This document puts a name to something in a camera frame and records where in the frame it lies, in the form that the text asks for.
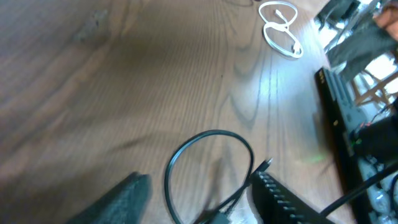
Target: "wooden table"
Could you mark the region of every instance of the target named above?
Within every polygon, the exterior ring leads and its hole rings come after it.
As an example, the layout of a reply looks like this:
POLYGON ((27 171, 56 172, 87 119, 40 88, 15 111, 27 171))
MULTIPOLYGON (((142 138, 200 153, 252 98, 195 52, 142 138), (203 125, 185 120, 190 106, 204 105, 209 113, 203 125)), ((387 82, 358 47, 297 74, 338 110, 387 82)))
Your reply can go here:
MULTIPOLYGON (((312 16, 290 60, 262 37, 246 0, 0 2, 0 218, 60 223, 134 171, 152 177, 143 223, 170 223, 163 176, 190 136, 227 129, 314 208, 341 196, 313 74, 327 65, 312 16)), ((280 7, 288 19, 290 9, 280 7)), ((266 15, 273 10, 266 9, 266 15)), ((270 30, 290 48, 287 35, 270 30)), ((241 185, 248 154, 210 137, 177 162, 172 193, 190 223, 241 185)), ((255 223, 244 195, 234 223, 255 223)), ((331 215, 352 221, 347 208, 331 215)))

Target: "white cable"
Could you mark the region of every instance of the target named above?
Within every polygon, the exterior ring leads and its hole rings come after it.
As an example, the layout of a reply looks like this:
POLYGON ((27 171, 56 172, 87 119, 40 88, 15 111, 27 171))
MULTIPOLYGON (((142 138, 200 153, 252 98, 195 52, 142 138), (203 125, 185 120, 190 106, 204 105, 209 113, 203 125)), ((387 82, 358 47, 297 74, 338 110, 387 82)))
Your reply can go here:
POLYGON ((284 55, 286 55, 288 57, 293 57, 293 58, 300 58, 304 54, 304 49, 303 49, 302 45, 300 44, 300 41, 297 40, 297 38, 289 31, 289 26, 292 25, 294 20, 296 20, 297 13, 298 13, 297 12, 297 8, 294 5, 292 5, 289 2, 283 2, 283 1, 269 1, 269 2, 262 3, 260 5, 260 7, 259 7, 259 14, 261 16, 261 19, 265 22, 264 28, 263 28, 262 31, 264 33, 264 38, 266 39, 267 43, 273 49, 276 49, 280 53, 282 53, 282 54, 284 54, 284 55), (271 5, 279 5, 279 4, 291 7, 295 11, 295 14, 294 14, 293 18, 290 21, 287 21, 287 19, 282 15, 282 13, 279 10, 275 10, 275 14, 278 17, 280 17, 285 22, 285 24, 279 24, 279 23, 276 23, 276 22, 269 22, 262 15, 262 12, 261 12, 261 9, 263 7, 271 6, 271 5), (294 45, 292 47, 293 48, 293 52, 283 49, 281 46, 277 45, 274 41, 271 40, 271 38, 268 37, 266 29, 270 28, 270 27, 275 29, 275 30, 277 30, 277 31, 285 32, 287 35, 289 35, 289 37, 291 37, 294 40, 294 45))

